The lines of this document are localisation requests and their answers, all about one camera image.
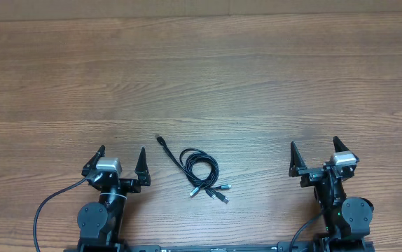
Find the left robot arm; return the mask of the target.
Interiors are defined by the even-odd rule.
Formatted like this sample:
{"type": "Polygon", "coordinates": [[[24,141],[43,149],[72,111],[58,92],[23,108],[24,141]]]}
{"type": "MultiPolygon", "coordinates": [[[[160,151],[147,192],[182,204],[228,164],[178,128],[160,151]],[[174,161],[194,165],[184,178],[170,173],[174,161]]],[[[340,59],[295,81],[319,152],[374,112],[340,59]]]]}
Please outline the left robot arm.
{"type": "Polygon", "coordinates": [[[87,203],[78,212],[78,251],[131,251],[127,242],[120,238],[120,228],[127,194],[140,193],[143,186],[151,184],[144,148],[134,172],[136,178],[122,178],[120,160],[105,156],[105,146],[100,146],[83,166],[81,174],[99,191],[99,199],[87,203]]]}

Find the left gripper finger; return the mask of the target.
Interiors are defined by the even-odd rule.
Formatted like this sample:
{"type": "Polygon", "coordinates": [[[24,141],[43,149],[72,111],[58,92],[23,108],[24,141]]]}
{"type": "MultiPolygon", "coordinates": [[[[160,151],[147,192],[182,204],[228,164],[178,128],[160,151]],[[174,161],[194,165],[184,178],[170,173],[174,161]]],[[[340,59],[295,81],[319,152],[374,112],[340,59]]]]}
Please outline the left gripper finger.
{"type": "Polygon", "coordinates": [[[81,172],[82,176],[87,176],[93,169],[96,168],[99,159],[105,156],[105,150],[106,150],[105,146],[101,145],[98,151],[83,166],[81,172]]]}
{"type": "Polygon", "coordinates": [[[134,172],[137,175],[137,180],[139,181],[141,186],[151,185],[151,176],[148,170],[148,165],[146,161],[146,149],[144,147],[141,148],[141,152],[139,154],[134,172]]]}

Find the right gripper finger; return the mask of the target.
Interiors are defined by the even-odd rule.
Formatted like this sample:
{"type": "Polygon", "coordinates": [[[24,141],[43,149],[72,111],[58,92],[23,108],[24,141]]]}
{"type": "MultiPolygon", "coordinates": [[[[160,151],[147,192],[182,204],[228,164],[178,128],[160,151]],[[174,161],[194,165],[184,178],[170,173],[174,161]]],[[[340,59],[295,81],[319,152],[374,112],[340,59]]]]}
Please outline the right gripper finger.
{"type": "Polygon", "coordinates": [[[336,153],[349,151],[348,147],[346,147],[338,136],[333,137],[333,145],[336,153]]]}
{"type": "Polygon", "coordinates": [[[300,155],[299,150],[294,141],[291,142],[290,151],[291,151],[291,161],[289,166],[289,176],[290,177],[301,176],[304,173],[304,170],[307,169],[307,166],[304,163],[304,160],[300,155]]]}

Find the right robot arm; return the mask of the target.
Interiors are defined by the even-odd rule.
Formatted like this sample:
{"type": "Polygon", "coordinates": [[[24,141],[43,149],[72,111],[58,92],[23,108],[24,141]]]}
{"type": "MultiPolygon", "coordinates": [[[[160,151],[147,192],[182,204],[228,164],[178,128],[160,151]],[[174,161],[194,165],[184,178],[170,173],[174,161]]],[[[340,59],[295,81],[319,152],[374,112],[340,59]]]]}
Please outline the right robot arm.
{"type": "Polygon", "coordinates": [[[290,177],[299,177],[302,188],[313,187],[320,212],[303,224],[289,242],[289,251],[374,251],[370,222],[374,206],[362,197],[348,197],[342,182],[354,176],[359,158],[337,137],[333,137],[335,152],[321,167],[309,168],[297,145],[291,142],[290,177]],[[319,218],[324,219],[325,233],[316,234],[312,241],[300,242],[303,230],[319,218]]]}

